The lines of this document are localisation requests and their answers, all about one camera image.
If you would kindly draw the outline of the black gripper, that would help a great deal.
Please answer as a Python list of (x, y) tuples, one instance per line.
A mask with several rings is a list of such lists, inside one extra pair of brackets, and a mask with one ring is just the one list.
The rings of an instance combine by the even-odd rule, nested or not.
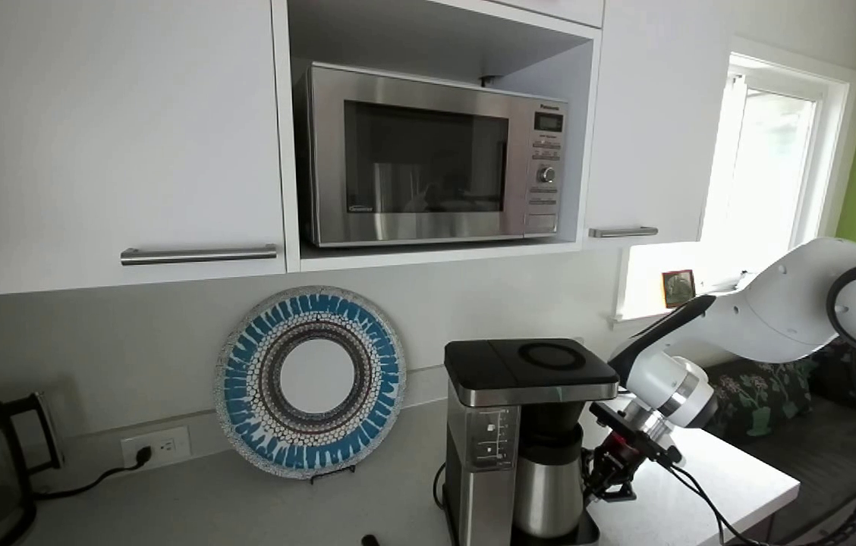
[(629, 405), (609, 410), (591, 405), (589, 412), (608, 429), (608, 437), (582, 455), (582, 499), (585, 502), (634, 502), (634, 472), (644, 460), (675, 467), (680, 448), (669, 441), (669, 429), (658, 412)]

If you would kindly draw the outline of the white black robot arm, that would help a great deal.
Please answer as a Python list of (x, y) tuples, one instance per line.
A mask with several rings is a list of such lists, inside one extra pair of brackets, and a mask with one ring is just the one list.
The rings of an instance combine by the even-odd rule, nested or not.
[(700, 295), (637, 332), (609, 366), (630, 405), (615, 412), (591, 405), (608, 437), (591, 448), (585, 499), (629, 499), (644, 460), (676, 463), (669, 434), (700, 429), (712, 412), (708, 370), (680, 344), (710, 344), (755, 364), (806, 358), (831, 340), (856, 344), (856, 244), (813, 239), (741, 290)]

